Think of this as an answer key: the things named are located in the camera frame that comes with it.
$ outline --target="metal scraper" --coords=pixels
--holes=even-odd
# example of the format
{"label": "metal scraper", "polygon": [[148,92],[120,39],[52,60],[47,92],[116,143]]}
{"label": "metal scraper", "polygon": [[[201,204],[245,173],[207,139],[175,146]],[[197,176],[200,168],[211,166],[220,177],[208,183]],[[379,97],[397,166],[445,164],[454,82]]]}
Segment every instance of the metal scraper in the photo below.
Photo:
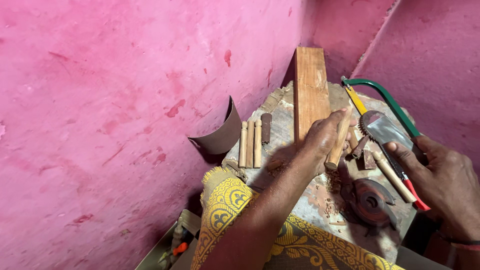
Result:
{"label": "metal scraper", "polygon": [[398,142],[411,150],[421,163],[428,164],[425,154],[383,112],[370,110],[362,115],[360,123],[370,138],[380,145]]}

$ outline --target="hand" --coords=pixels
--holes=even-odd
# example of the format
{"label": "hand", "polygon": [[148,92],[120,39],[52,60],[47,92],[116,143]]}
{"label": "hand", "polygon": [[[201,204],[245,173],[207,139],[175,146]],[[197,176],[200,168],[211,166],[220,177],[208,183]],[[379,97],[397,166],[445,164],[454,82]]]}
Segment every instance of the hand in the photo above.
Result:
{"label": "hand", "polygon": [[469,238],[465,230],[478,228],[474,223],[480,222],[480,185],[472,161],[426,136],[412,141],[427,154],[429,165],[421,165],[402,144],[384,146],[405,170],[420,199],[454,227],[453,235]]}
{"label": "hand", "polygon": [[[336,129],[340,120],[345,116],[346,110],[347,109],[340,109],[334,111],[328,118],[315,121],[305,136],[304,145],[297,156],[300,159],[311,161],[305,164],[311,164],[310,169],[312,169],[313,177],[325,172],[324,163],[326,157],[335,143],[337,138]],[[356,120],[350,121],[350,126],[355,126],[356,124]],[[349,141],[350,139],[351,134],[349,132],[345,140]],[[348,143],[345,142],[343,150],[346,150],[347,147]]]}

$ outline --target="wooden workbench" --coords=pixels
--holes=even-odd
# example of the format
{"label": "wooden workbench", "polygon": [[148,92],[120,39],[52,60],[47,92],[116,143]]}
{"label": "wooden workbench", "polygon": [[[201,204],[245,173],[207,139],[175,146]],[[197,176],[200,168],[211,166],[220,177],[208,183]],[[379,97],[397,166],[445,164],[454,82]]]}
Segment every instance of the wooden workbench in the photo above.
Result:
{"label": "wooden workbench", "polygon": [[[337,110],[348,105],[350,98],[344,88],[338,84],[329,83],[328,89],[332,110]],[[400,129],[403,129],[383,101],[362,94],[359,94],[359,97],[368,110],[385,112]],[[282,89],[277,88],[272,92],[265,103],[257,109],[249,119],[259,119],[265,112],[272,114],[272,127],[270,143],[263,147],[262,167],[260,169],[234,168],[239,156],[238,142],[228,152],[222,163],[223,166],[228,166],[229,169],[236,169],[234,173],[242,178],[249,187],[259,192],[264,190],[269,183],[274,180],[275,176],[282,170],[284,165],[288,164],[296,152],[296,146],[294,145],[292,82],[290,82],[287,87],[283,87]],[[354,110],[353,115],[357,117],[357,119],[360,117],[356,110]],[[360,139],[363,135],[359,130],[357,131],[356,136]],[[378,145],[372,141],[369,141],[365,148],[372,151],[380,151]],[[416,211],[411,204],[406,204],[403,201],[379,169],[359,170],[356,161],[351,160],[348,162],[348,170],[353,179],[370,177],[388,189],[396,203],[396,206],[392,206],[391,209],[397,218],[397,231],[391,228],[385,228],[378,236],[372,237],[365,236],[367,229],[358,224],[347,222],[344,226],[331,225],[331,222],[335,223],[336,221],[344,220],[339,211],[335,211],[335,208],[340,210],[344,205],[344,201],[339,194],[340,181],[336,177],[336,172],[324,173],[323,175],[315,177],[303,192],[292,213],[319,228],[359,245],[394,263],[397,248],[407,232]],[[333,203],[331,211],[333,213],[328,213],[328,210],[326,211],[327,203]]]}

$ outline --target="yellow fabric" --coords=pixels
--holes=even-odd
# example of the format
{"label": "yellow fabric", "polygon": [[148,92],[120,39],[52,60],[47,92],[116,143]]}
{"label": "yellow fabric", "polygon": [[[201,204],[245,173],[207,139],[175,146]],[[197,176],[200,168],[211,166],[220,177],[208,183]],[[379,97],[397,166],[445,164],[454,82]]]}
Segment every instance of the yellow fabric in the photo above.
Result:
{"label": "yellow fabric", "polygon": [[[213,250],[225,231],[233,224],[234,219],[242,210],[248,207],[259,196],[244,182],[229,173],[228,169],[215,167],[207,172],[203,183],[207,187],[209,179],[215,174],[231,175],[218,185],[210,187],[213,190],[205,192],[208,198],[202,198],[204,213],[202,215],[202,228],[191,269],[198,270]],[[275,259],[283,256],[281,264],[275,264]],[[285,265],[287,260],[309,261],[302,269],[359,269],[359,270],[400,270],[397,265],[392,265],[385,259],[368,252],[350,242],[338,238],[308,222],[290,214],[279,233],[272,250],[267,258],[268,265]]]}

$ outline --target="wooden handle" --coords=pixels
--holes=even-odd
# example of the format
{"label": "wooden handle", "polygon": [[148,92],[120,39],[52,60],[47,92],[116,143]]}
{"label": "wooden handle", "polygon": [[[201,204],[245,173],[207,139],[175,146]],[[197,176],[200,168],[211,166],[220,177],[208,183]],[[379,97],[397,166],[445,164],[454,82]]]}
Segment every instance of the wooden handle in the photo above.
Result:
{"label": "wooden handle", "polygon": [[347,137],[348,126],[350,125],[350,118],[352,116],[352,107],[349,106],[345,113],[345,116],[342,120],[338,123],[336,132],[337,138],[335,143],[333,144],[332,150],[330,150],[330,154],[328,154],[327,160],[325,161],[325,167],[336,170],[338,167],[338,161],[340,160],[340,156],[342,155],[343,145],[345,143],[345,138]]}
{"label": "wooden handle", "polygon": [[241,123],[239,168],[245,168],[247,162],[247,121]]}
{"label": "wooden handle", "polygon": [[359,145],[359,141],[357,140],[357,136],[355,135],[355,128],[353,126],[348,128],[348,132],[352,135],[352,138],[348,141],[350,148],[353,150],[357,145]]}
{"label": "wooden handle", "polygon": [[245,167],[247,169],[253,168],[253,121],[247,122],[247,158]]}
{"label": "wooden handle", "polygon": [[384,172],[385,176],[390,180],[392,185],[398,190],[400,195],[407,203],[415,202],[417,199],[402,183],[402,180],[395,174],[388,161],[382,157],[379,152],[373,152],[373,159],[377,162],[378,167]]}
{"label": "wooden handle", "polygon": [[255,143],[253,145],[253,167],[259,169],[262,165],[262,120],[255,121]]}

